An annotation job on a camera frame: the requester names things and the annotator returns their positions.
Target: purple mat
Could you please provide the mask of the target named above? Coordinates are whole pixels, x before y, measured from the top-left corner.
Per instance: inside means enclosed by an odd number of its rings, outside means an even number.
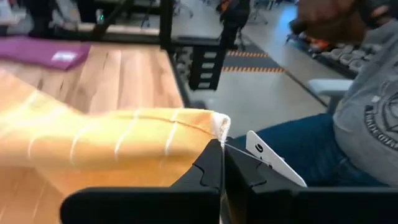
[[[48,68],[69,70],[83,63],[90,46],[79,43],[62,43],[29,37],[0,39],[0,58],[24,63],[34,63]]]

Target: gray t-shirt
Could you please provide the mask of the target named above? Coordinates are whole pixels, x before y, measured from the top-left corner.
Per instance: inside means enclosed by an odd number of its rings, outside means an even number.
[[[352,163],[398,186],[398,21],[368,32],[383,49],[364,67],[335,114],[335,135]]]

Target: orange striped tape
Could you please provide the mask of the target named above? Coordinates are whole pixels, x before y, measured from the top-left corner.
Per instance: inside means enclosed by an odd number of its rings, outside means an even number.
[[[223,72],[284,72],[284,68],[223,67]]]
[[[230,50],[227,53],[227,56],[233,57],[269,57],[267,53],[249,53],[249,52],[238,52],[235,50]]]

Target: black metal frame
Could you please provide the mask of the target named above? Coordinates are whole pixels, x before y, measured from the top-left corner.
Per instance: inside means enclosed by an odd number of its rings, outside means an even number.
[[[96,22],[95,10],[102,9],[105,17],[108,17],[117,7],[118,2],[107,2],[107,1],[98,1],[98,0],[76,0],[77,6],[80,11],[80,17],[82,22]],[[132,13],[143,13],[145,14],[148,11],[148,6],[143,6],[140,4],[133,4],[134,7],[126,9],[127,14],[131,15]],[[154,6],[150,9],[151,15],[160,15],[160,7]]]
[[[220,79],[221,68],[226,57],[226,51],[230,48],[236,48],[233,42],[236,38],[238,28],[234,24],[224,22],[224,30],[219,39],[204,39],[198,37],[179,36],[172,38],[172,21],[174,13],[174,0],[160,1],[160,31],[159,35],[150,34],[120,34],[107,32],[108,27],[115,23],[115,20],[125,10],[132,10],[135,0],[123,0],[123,2],[114,8],[114,11],[105,18],[105,20],[94,26],[91,31],[65,30],[61,27],[55,27],[49,38],[62,40],[78,40],[91,42],[116,42],[124,44],[154,44],[160,45],[161,49],[167,51],[170,62],[173,66],[175,79],[181,94],[185,107],[191,107],[187,90],[180,75],[175,69],[174,55],[177,48],[193,47],[194,64],[196,69],[191,69],[189,87],[192,90],[216,90]],[[216,53],[215,58],[211,60],[205,58],[207,52]],[[203,68],[204,63],[213,63],[213,68]],[[203,73],[211,74],[210,78],[202,78]]]

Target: white paper card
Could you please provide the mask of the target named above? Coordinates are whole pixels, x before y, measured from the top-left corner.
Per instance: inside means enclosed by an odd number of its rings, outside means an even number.
[[[271,165],[272,169],[279,174],[302,187],[307,187],[301,176],[283,158],[278,156],[254,131],[249,131],[246,135],[246,149],[258,159]]]
[[[64,62],[71,62],[76,58],[77,54],[74,52],[59,51],[55,53],[51,60],[58,60]]]

